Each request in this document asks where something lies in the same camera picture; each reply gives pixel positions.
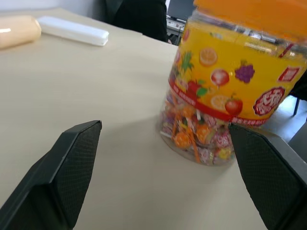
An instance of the floor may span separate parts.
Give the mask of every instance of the floor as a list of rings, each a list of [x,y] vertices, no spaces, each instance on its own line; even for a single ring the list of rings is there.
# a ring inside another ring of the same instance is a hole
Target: floor
[[[306,122],[307,102],[300,101],[297,114],[293,116],[296,98],[288,96],[281,103],[270,120],[263,126],[265,130],[275,133],[288,142]]]

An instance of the grape illustration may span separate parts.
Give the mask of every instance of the grape illustration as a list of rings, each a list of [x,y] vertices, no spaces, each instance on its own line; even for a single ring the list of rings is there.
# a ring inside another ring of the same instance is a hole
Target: grape illustration
[[[237,79],[249,83],[255,74],[255,70],[252,64],[246,65],[246,61],[242,61],[240,68],[236,69],[235,73]]]

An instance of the white case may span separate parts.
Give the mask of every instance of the white case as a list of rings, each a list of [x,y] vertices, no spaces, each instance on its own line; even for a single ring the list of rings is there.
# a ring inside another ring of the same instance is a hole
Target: white case
[[[70,40],[104,46],[108,41],[109,32],[60,18],[43,16],[37,19],[42,32]]]

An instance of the yellow label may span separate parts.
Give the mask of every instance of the yellow label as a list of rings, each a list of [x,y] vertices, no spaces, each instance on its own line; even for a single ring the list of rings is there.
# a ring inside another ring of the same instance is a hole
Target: yellow label
[[[274,44],[235,31],[189,22],[169,83],[204,113],[261,125],[307,68],[301,55],[289,51],[278,58],[281,52]]]

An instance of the cable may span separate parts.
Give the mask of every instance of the cable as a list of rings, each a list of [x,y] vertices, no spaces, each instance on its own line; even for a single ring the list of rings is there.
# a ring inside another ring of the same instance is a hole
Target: cable
[[[180,38],[180,32],[181,32],[181,28],[183,28],[183,27],[184,27],[184,25],[179,27],[178,37],[177,37],[177,41],[176,41],[177,46],[179,45],[178,42],[179,42],[179,38]]]

